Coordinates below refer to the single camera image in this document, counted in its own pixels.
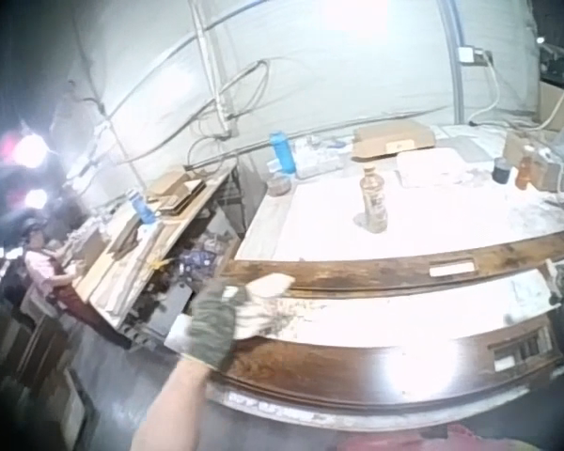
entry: small box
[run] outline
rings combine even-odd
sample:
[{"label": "small box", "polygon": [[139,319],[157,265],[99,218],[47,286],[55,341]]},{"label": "small box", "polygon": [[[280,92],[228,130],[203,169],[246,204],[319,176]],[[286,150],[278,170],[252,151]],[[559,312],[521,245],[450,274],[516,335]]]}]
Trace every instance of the small box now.
[{"label": "small box", "polygon": [[541,140],[531,139],[526,132],[508,132],[504,146],[504,158],[512,166],[518,168],[524,157],[531,157],[531,184],[539,191],[557,191],[557,179],[561,177],[560,192],[564,192],[564,173],[560,176],[560,162],[554,158],[549,148]]},{"label": "small box", "polygon": [[552,155],[536,153],[533,156],[530,182],[539,191],[556,193],[557,181],[559,178],[559,191],[564,193],[564,169],[562,174],[560,174],[560,171],[562,171],[562,164],[560,164],[557,159],[552,158]]},{"label": "small box", "polygon": [[436,138],[429,127],[409,119],[391,120],[355,130],[352,155],[372,158],[433,148],[435,144]]}]

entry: plastic bottle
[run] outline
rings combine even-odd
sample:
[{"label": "plastic bottle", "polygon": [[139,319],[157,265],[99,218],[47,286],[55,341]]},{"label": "plastic bottle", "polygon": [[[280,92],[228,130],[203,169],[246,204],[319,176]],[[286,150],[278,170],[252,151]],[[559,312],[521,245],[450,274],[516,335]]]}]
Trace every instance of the plastic bottle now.
[{"label": "plastic bottle", "polygon": [[366,207],[366,229],[371,233],[384,232],[388,215],[384,204],[384,179],[376,174],[373,165],[364,167],[364,177],[359,181]]},{"label": "plastic bottle", "polygon": [[289,138],[283,132],[272,133],[270,134],[270,143],[274,148],[276,158],[280,161],[282,172],[294,174],[296,167],[292,158]]},{"label": "plastic bottle", "polygon": [[140,216],[140,221],[144,224],[153,224],[157,221],[157,216],[154,214],[154,211],[150,209],[144,197],[142,197],[137,190],[130,190],[128,192],[128,199],[135,212]]},{"label": "plastic bottle", "polygon": [[533,159],[530,157],[524,157],[520,164],[518,164],[518,175],[516,176],[515,184],[519,190],[526,189],[531,178],[532,165]]}]

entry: power outlet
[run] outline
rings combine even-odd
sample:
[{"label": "power outlet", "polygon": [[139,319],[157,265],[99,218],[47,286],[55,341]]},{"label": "power outlet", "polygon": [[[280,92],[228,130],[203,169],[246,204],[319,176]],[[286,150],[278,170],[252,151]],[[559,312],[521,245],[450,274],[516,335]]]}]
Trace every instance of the power outlet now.
[{"label": "power outlet", "polygon": [[458,57],[464,66],[487,66],[487,60],[484,55],[487,55],[489,62],[493,63],[493,54],[489,50],[480,49],[466,45],[458,49]]}]

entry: dark wood trim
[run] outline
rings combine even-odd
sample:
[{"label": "dark wood trim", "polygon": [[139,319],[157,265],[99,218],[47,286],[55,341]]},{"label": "dark wood trim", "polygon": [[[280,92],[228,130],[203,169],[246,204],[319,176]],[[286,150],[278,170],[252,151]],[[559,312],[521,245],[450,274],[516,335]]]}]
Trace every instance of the dark wood trim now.
[{"label": "dark wood trim", "polygon": [[[230,260],[223,276],[248,283],[272,272],[294,277],[290,295],[299,298],[363,298],[415,294],[480,282],[564,259],[564,230],[532,238],[429,256],[354,261]],[[431,268],[472,262],[474,271],[432,276]]]},{"label": "dark wood trim", "polygon": [[[552,343],[550,350],[532,352],[510,368],[495,370],[497,350],[512,345],[519,349],[523,340],[543,330]],[[434,404],[493,390],[547,370],[561,359],[547,315],[418,350],[416,355],[422,357],[415,358],[414,367],[400,355],[413,355],[413,351],[400,347],[312,346],[253,338],[237,344],[230,368],[219,378],[258,395],[294,403],[377,410]],[[410,386],[416,391],[410,393]]]}]

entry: white table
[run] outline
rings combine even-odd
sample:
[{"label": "white table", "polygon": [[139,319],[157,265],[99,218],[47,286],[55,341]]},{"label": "white table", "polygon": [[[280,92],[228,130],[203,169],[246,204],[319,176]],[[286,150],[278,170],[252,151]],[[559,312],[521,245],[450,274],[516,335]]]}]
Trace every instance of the white table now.
[{"label": "white table", "polygon": [[[493,158],[501,156],[503,150],[505,132],[451,126],[436,128],[435,134],[437,147],[455,145],[463,157],[465,173],[458,177],[462,182],[406,189],[395,172],[396,158],[377,162],[386,182],[389,210],[389,228],[384,234],[373,236],[353,223],[353,216],[363,211],[358,185],[363,171],[361,165],[350,163],[335,173],[295,182],[284,196],[266,195],[236,259],[404,257],[517,241],[564,229],[564,211],[543,202],[553,199],[553,194],[539,193],[530,186],[524,192],[517,190],[513,186],[515,174],[508,185],[490,179]],[[552,308],[549,296],[541,275],[529,271],[470,287],[411,296],[350,302],[284,299],[281,303],[294,319],[268,337],[339,347],[413,345],[415,336],[458,338],[535,317]],[[560,368],[555,374],[563,371]],[[512,387],[449,409],[374,416],[295,409],[217,385],[211,397],[234,409],[307,426],[397,430],[458,421],[527,392],[527,387]]]}]

